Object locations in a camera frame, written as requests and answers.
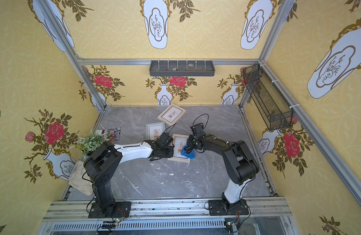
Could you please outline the blue microfiber cloth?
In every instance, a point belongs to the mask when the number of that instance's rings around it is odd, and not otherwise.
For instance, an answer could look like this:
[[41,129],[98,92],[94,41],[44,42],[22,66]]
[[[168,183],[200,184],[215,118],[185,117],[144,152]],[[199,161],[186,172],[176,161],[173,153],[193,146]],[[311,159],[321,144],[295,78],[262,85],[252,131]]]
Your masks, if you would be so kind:
[[194,159],[195,158],[195,150],[193,147],[185,145],[181,150],[181,156],[188,158],[188,159]]

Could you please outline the beige picture frame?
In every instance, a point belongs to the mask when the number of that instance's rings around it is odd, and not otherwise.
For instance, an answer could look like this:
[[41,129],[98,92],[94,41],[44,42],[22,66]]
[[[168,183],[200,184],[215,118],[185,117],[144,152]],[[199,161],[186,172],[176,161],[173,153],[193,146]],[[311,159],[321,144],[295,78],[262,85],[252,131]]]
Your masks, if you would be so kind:
[[163,121],[165,124],[171,126],[178,122],[178,120],[186,113],[186,110],[175,105],[171,104],[166,108],[157,119]]
[[181,162],[181,163],[190,163],[190,159],[181,155],[183,148],[186,145],[188,136],[187,135],[180,135],[180,134],[173,134],[173,156],[169,158],[169,161],[173,162]]

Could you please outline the grey-green picture frame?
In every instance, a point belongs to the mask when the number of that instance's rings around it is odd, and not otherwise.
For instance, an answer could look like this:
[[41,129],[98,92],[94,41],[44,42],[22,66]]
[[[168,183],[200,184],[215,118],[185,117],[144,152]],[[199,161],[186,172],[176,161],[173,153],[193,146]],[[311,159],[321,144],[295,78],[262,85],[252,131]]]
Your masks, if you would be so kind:
[[146,140],[154,140],[161,136],[165,130],[164,122],[147,123],[145,127]]

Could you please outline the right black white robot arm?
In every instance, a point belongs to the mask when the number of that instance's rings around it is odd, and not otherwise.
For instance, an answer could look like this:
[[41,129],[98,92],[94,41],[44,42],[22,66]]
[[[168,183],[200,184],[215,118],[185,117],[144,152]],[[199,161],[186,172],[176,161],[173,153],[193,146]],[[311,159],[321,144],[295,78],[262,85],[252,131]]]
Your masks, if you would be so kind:
[[184,150],[211,151],[222,156],[229,183],[222,194],[222,208],[225,213],[236,212],[241,204],[242,193],[249,182],[255,180],[260,169],[252,152],[244,141],[228,142],[214,135],[189,135]]

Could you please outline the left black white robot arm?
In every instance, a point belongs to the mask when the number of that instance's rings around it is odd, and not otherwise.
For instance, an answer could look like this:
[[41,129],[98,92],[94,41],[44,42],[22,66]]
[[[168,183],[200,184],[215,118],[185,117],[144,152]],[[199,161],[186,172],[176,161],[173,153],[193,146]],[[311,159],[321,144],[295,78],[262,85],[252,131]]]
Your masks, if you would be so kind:
[[103,142],[84,162],[96,203],[103,213],[112,213],[117,206],[112,193],[110,180],[119,164],[136,159],[151,161],[173,156],[173,138],[164,132],[155,140],[144,140],[138,144],[114,145],[110,141]]

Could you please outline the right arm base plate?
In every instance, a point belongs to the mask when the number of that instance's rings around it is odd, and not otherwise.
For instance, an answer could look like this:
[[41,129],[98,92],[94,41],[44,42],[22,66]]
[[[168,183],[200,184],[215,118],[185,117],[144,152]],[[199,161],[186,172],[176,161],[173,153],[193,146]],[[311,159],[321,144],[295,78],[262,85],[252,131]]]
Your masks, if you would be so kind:
[[223,215],[249,215],[249,207],[246,200],[240,199],[237,202],[230,204],[226,200],[209,200],[208,201],[209,215],[223,216]]

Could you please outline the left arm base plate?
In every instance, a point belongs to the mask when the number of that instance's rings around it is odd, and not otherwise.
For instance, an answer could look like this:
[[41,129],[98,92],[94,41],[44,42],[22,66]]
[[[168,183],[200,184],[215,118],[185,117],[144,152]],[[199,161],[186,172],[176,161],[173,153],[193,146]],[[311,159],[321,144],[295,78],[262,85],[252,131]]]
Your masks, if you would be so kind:
[[128,218],[130,209],[130,201],[118,201],[105,208],[102,208],[98,203],[93,203],[88,218]]

